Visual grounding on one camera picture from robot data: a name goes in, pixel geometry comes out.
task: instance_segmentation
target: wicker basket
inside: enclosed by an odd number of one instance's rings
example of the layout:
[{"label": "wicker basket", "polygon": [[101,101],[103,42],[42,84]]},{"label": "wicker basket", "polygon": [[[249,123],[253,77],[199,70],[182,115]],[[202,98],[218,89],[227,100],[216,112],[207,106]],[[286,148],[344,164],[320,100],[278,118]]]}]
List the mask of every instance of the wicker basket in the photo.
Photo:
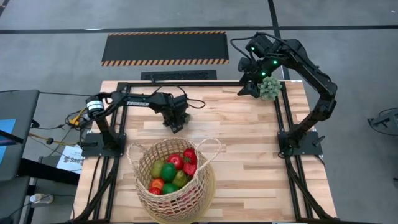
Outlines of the wicker basket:
[{"label": "wicker basket", "polygon": [[[211,159],[206,159],[199,151],[200,146],[208,140],[215,140],[218,143],[218,150]],[[139,160],[138,166],[130,158],[132,147],[140,147],[145,153]],[[180,154],[184,150],[192,147],[198,158],[198,169],[192,180],[180,190],[167,195],[154,195],[148,192],[148,186],[153,181],[150,169],[158,159],[167,160],[171,154]],[[187,222],[192,221],[208,205],[211,200],[209,191],[212,191],[211,183],[215,182],[211,167],[207,166],[221,151],[222,145],[216,138],[205,139],[198,146],[194,143],[181,138],[166,139],[154,144],[150,149],[145,150],[138,144],[131,144],[127,149],[127,158],[132,165],[136,175],[136,189],[139,200],[145,210],[156,219],[167,222]]]}]

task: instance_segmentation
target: yellow and black hazard stripe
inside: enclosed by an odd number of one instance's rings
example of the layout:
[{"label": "yellow and black hazard stripe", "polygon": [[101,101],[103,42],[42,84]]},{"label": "yellow and black hazard stripe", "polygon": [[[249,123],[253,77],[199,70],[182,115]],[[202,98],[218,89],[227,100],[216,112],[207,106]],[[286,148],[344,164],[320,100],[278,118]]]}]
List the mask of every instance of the yellow and black hazard stripe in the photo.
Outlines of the yellow and black hazard stripe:
[{"label": "yellow and black hazard stripe", "polygon": [[165,34],[225,34],[225,31],[183,31],[183,32],[127,32],[109,35],[165,35]]},{"label": "yellow and black hazard stripe", "polygon": [[178,60],[110,60],[102,66],[144,66],[144,65],[225,65],[226,59],[178,59]]}]

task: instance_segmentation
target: green fruit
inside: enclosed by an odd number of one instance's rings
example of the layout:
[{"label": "green fruit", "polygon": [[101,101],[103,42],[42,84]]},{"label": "green fruit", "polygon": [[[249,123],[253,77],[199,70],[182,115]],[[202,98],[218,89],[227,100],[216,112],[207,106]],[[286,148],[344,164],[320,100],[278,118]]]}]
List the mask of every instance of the green fruit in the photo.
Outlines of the green fruit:
[{"label": "green fruit", "polygon": [[175,184],[165,184],[162,189],[162,194],[170,194],[178,190],[179,188]]},{"label": "green fruit", "polygon": [[162,160],[157,160],[154,162],[152,165],[152,169],[150,170],[150,174],[156,179],[160,177],[160,174],[162,173],[162,168],[164,166],[165,162]]},{"label": "green fruit", "polygon": [[171,162],[166,163],[162,168],[162,173],[160,176],[166,182],[171,182],[174,180],[175,175],[177,174],[177,170],[175,169],[174,164]]},{"label": "green fruit", "polygon": [[184,171],[182,171],[182,170],[178,171],[177,175],[175,175],[172,183],[180,188],[185,186],[185,184],[188,183],[187,175],[185,175]]}]

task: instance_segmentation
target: wooden table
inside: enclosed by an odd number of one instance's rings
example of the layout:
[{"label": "wooden table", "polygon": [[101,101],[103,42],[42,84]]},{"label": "wooden table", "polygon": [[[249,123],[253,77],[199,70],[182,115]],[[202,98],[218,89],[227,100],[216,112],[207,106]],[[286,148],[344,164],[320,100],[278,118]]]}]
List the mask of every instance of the wooden table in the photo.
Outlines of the wooden table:
[{"label": "wooden table", "polygon": [[[116,81],[104,81],[101,91],[114,91],[117,84]],[[294,123],[298,123],[310,111],[303,83],[286,81],[286,87]],[[155,89],[156,87],[134,87],[132,93],[151,94]],[[169,128],[163,127],[162,116],[149,108],[130,107],[125,128],[126,145],[135,141],[148,148],[170,137],[187,138],[197,144],[205,138],[217,137],[224,147],[212,162],[216,174],[216,193],[210,209],[200,221],[293,221],[285,162],[277,156],[279,146],[276,133],[279,127],[274,103],[251,96],[237,96],[240,87],[235,86],[186,86],[183,89],[189,98],[203,100],[206,106],[200,110],[187,110],[193,119],[182,131],[172,134]],[[181,90],[175,87],[163,87],[161,91],[174,96],[181,94]],[[284,126],[288,127],[282,97],[280,99]],[[216,147],[212,144],[203,148],[207,158],[215,150]],[[141,155],[142,152],[136,151],[133,158],[139,160]],[[74,203],[76,215],[86,207],[96,160],[97,158],[88,158],[84,161]],[[302,160],[309,191],[325,211],[335,217],[325,168],[313,156],[302,156]],[[92,195],[96,192],[100,178],[101,166],[98,168]],[[297,192],[301,213],[305,217],[302,194],[299,189]],[[106,199],[101,204],[100,218],[104,217],[105,208]],[[119,165],[111,222],[151,221],[141,207],[132,169],[126,156],[123,156]]]}]

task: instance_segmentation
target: basket handle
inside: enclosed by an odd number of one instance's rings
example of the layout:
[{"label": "basket handle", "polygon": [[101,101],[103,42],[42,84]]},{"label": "basket handle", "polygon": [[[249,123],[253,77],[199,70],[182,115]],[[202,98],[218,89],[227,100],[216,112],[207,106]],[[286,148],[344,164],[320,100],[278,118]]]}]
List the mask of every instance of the basket handle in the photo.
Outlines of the basket handle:
[{"label": "basket handle", "polygon": [[199,150],[200,146],[203,145],[205,142],[207,142],[207,141],[209,141],[209,140],[214,140],[214,141],[216,141],[216,142],[218,143],[218,149],[217,149],[216,153],[214,153],[214,155],[213,155],[212,158],[208,159],[202,166],[200,166],[200,167],[197,169],[197,171],[195,172],[196,174],[197,174],[199,171],[201,171],[202,169],[204,169],[204,168],[207,166],[207,164],[209,164],[211,161],[213,161],[213,159],[215,159],[215,158],[218,156],[218,154],[221,152],[221,149],[223,148],[222,143],[221,143],[217,138],[207,138],[207,139],[203,140],[201,143],[199,143],[199,145],[197,146],[197,150]]},{"label": "basket handle", "polygon": [[129,161],[130,165],[132,166],[132,171],[133,171],[133,173],[134,173],[134,175],[135,175],[135,174],[136,174],[136,171],[137,171],[138,169],[137,169],[137,166],[136,166],[136,165],[134,164],[134,162],[132,161],[131,156],[130,156],[130,150],[131,150],[134,146],[137,146],[138,148],[140,148],[140,149],[143,150],[143,151],[145,151],[146,149],[144,148],[144,146],[141,146],[140,144],[135,143],[135,142],[131,143],[131,144],[129,145],[129,147],[127,147],[127,152],[126,152],[127,160]]}]

